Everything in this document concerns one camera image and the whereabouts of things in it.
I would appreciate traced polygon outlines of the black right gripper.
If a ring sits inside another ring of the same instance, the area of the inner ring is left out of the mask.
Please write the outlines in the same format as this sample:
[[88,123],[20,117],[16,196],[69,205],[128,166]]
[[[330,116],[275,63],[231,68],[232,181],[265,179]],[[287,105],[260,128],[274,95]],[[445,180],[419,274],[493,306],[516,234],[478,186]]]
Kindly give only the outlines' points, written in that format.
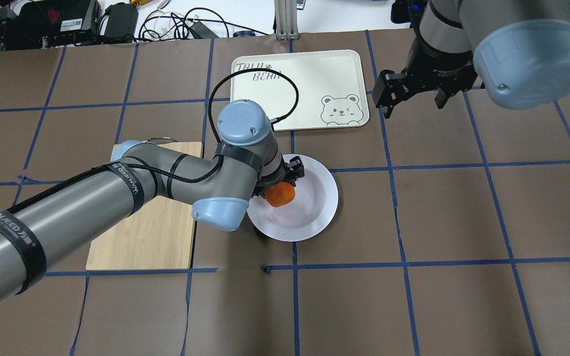
[[478,74],[469,55],[444,54],[441,58],[426,53],[412,53],[401,72],[382,70],[372,91],[375,108],[382,110],[385,119],[394,108],[416,94],[436,91],[435,104],[441,110],[451,97],[470,90]]

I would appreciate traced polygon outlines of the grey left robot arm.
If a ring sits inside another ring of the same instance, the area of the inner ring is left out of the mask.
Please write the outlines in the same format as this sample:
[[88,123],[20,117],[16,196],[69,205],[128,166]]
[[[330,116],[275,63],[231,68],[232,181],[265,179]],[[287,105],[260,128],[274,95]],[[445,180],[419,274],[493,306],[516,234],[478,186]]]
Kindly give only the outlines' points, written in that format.
[[127,140],[99,165],[0,210],[0,304],[25,293],[55,264],[156,197],[190,205],[192,218],[234,231],[255,197],[275,195],[306,178],[307,160],[285,158],[275,124],[251,100],[226,104],[207,118],[217,142],[213,158]]

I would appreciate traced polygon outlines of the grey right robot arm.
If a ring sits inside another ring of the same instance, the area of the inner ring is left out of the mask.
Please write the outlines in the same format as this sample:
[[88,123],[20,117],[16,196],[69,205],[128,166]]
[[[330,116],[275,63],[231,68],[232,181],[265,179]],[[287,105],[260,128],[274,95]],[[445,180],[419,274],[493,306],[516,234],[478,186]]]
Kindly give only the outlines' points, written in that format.
[[400,72],[382,70],[372,99],[394,107],[435,90],[437,108],[477,79],[490,99],[527,110],[570,95],[570,0],[396,0],[415,39]]

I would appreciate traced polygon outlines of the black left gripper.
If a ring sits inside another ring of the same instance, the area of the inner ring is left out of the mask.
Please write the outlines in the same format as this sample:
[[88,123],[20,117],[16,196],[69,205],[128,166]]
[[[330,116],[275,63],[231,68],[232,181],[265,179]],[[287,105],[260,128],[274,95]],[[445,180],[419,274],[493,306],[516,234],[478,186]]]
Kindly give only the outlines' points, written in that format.
[[305,169],[301,156],[290,156],[289,158],[282,156],[275,171],[263,176],[263,187],[267,189],[281,182],[295,186],[295,182],[304,176]]

